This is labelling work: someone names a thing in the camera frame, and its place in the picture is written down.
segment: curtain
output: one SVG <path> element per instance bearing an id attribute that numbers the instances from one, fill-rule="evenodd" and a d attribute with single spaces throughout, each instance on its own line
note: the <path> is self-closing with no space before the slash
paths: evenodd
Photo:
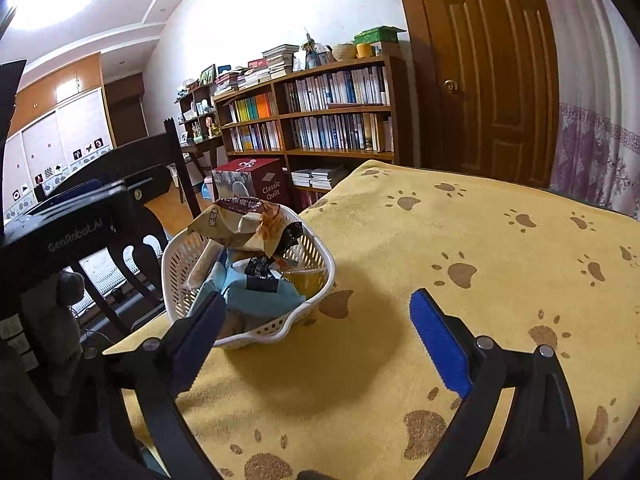
<path id="1" fill-rule="evenodd" d="M 611 0 L 547 0 L 560 117 L 550 187 L 640 219 L 640 46 Z"/>

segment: wooden chair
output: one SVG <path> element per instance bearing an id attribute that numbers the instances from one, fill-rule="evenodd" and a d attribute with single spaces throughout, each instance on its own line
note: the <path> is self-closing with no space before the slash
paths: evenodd
<path id="1" fill-rule="evenodd" d="M 159 164 L 163 166 L 175 164 L 178 179 L 180 180 L 182 190 L 187 199 L 191 215 L 196 218 L 196 216 L 201 213 L 200 205 L 191 186 L 191 180 L 182 156 L 174 120 L 165 120 L 164 128 L 165 132 L 162 134 L 134 140 L 96 158 L 63 180 L 49 196 L 58 195 L 91 179 L 97 179 L 104 185 Z M 153 312 L 159 312 L 164 308 L 162 302 L 160 265 L 156 258 L 156 252 L 152 247 L 145 244 L 143 239 L 147 235 L 153 235 L 164 251 L 167 246 L 167 238 L 162 224 L 156 215 L 144 206 L 141 206 L 141 208 L 143 209 L 143 221 L 138 225 L 138 231 L 119 238 L 111 243 L 107 249 L 111 259 L 125 279 L 151 304 Z M 132 258 L 134 263 L 154 286 L 155 293 L 147 288 L 144 283 L 131 272 L 129 267 L 127 267 L 123 253 L 129 246 L 133 246 Z M 129 335 L 132 329 L 128 327 L 120 319 L 116 311 L 110 307 L 109 303 L 104 299 L 91 279 L 89 279 L 80 263 L 74 262 L 71 268 L 74 272 L 82 274 L 87 293 L 92 300 L 95 301 L 95 304 L 105 317 L 111 321 L 122 335 Z M 140 324 L 140 321 L 141 320 L 138 320 L 134 324 L 134 329 Z"/>

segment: white plastic basket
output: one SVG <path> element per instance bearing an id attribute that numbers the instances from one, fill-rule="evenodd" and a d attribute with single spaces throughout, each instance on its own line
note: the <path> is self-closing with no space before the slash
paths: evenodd
<path id="1" fill-rule="evenodd" d="M 308 316 L 314 305 L 319 303 L 332 288 L 335 279 L 335 262 L 331 253 L 300 216 L 286 206 L 281 206 L 281 208 L 288 221 L 302 222 L 303 229 L 299 243 L 290 248 L 284 257 L 296 260 L 306 268 L 320 269 L 324 267 L 326 270 L 322 277 L 324 281 L 322 288 L 315 296 L 278 319 L 250 332 L 219 339 L 214 345 L 216 348 L 240 348 L 254 342 L 275 343 L 280 341 L 289 333 L 291 326 Z M 182 289 L 182 284 L 187 279 L 191 267 L 195 265 L 202 254 L 206 242 L 197 233 L 188 235 L 187 229 L 185 229 L 177 234 L 164 250 L 162 255 L 162 295 L 170 324 L 185 317 L 196 298 L 198 291 L 187 292 Z"/>

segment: yellow blanket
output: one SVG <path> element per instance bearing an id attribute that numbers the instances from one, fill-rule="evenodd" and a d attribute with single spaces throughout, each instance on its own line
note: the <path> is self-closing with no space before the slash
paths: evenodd
<path id="1" fill-rule="evenodd" d="M 459 400 L 408 315 L 426 287 L 503 348 L 556 349 L 585 477 L 640 404 L 640 225 L 548 192 L 370 160 L 302 214 L 332 252 L 335 291 L 280 343 L 215 350 L 178 406 L 224 476 L 412 478 Z M 113 351 L 162 336 L 163 317 Z M 472 472 L 488 465 L 504 396 Z M 134 396 L 127 407 L 150 444 Z"/>

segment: orange book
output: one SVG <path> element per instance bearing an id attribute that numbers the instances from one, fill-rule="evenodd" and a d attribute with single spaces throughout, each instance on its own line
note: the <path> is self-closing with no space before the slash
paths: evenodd
<path id="1" fill-rule="evenodd" d="M 267 108 L 267 117 L 271 117 L 273 114 L 271 113 L 271 105 L 269 103 L 269 95 L 264 94 L 264 107 Z"/>
<path id="2" fill-rule="evenodd" d="M 266 119 L 269 117 L 264 109 L 264 94 L 260 94 L 255 98 L 258 103 L 258 115 L 260 115 L 261 119 Z"/>
<path id="3" fill-rule="evenodd" d="M 262 110 L 264 110 L 264 118 L 271 117 L 271 113 L 269 111 L 269 102 L 267 101 L 267 94 L 262 94 L 260 96 L 262 98 Z"/>

